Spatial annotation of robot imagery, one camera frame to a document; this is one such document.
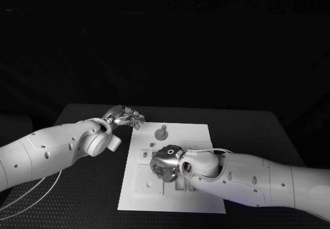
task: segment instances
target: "white platform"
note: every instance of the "white platform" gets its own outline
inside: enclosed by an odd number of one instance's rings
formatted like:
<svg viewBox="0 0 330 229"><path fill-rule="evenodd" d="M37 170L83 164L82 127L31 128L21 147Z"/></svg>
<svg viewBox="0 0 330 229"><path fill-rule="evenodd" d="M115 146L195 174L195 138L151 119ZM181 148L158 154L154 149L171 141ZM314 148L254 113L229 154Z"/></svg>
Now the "white platform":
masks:
<svg viewBox="0 0 330 229"><path fill-rule="evenodd" d="M158 141L154 132L162 125L168 137ZM152 174L151 153L167 145L184 150L211 148L207 125L144 123L138 131L132 130L118 210L224 213L223 200L197 191L180 174L172 183L162 183Z"/></svg>

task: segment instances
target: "robotic hand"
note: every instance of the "robotic hand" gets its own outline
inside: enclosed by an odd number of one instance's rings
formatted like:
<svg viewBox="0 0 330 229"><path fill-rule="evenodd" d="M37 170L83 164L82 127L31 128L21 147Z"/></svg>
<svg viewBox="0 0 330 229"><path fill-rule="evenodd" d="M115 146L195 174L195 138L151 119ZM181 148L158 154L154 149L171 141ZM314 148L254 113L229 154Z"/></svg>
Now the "robotic hand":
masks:
<svg viewBox="0 0 330 229"><path fill-rule="evenodd" d="M0 147L0 191L47 177L83 156L115 151L120 140L112 134L119 125L139 129L144 116L131 108L112 107L102 118L41 129Z"/></svg>
<svg viewBox="0 0 330 229"><path fill-rule="evenodd" d="M184 152L174 145L156 151L149 168L165 183L181 173L195 190L221 199L250 207L295 208L330 221L330 169L280 165L224 149Z"/></svg>

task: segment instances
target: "small part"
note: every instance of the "small part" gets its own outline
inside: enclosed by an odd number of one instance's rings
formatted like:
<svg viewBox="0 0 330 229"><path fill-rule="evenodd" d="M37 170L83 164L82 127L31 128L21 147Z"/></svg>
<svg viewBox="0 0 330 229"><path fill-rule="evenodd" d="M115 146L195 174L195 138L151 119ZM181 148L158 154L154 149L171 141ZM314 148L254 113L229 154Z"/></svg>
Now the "small part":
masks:
<svg viewBox="0 0 330 229"><path fill-rule="evenodd" d="M156 140L162 141L165 140L168 134L165 131L165 126L161 126L161 129L155 130L154 137Z"/></svg>

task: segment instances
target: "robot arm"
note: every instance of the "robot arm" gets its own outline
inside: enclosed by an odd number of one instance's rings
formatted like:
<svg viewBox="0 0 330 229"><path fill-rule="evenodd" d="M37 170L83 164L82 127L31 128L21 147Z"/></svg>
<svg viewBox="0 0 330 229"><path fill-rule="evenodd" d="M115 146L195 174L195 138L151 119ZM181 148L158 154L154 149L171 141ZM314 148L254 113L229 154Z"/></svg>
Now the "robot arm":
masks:
<svg viewBox="0 0 330 229"><path fill-rule="evenodd" d="M175 149L164 147L149 163L164 182L172 182L180 172L198 191L221 199L250 207L295 208L330 220L330 170L280 165L229 151L214 155L210 150L187 150L169 161L169 150Z"/></svg>
<svg viewBox="0 0 330 229"><path fill-rule="evenodd" d="M132 109L112 107L102 118L41 129L0 148L0 191L67 168L83 156L116 150L112 134L119 125L139 128L144 116Z"/></svg>

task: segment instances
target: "dark table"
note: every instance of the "dark table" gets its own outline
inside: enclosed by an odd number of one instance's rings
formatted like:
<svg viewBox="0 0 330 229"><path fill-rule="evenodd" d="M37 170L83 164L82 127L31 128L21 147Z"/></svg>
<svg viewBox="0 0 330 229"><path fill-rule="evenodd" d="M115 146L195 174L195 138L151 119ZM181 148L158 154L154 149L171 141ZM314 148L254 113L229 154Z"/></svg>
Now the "dark table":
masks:
<svg viewBox="0 0 330 229"><path fill-rule="evenodd" d="M69 104L54 125L100 117L113 105ZM276 117L265 111L128 106L148 122L207 124L214 147L259 156L285 165L303 166ZM122 143L96 157L80 158L63 170L44 199L25 212L0 222L0 228L330 228L330 223L308 213L282 207L253 208L224 200L226 214L118 211L120 183L132 129L113 131ZM24 209L48 190L57 174L8 209L1 217ZM14 187L10 203L35 184Z"/></svg>

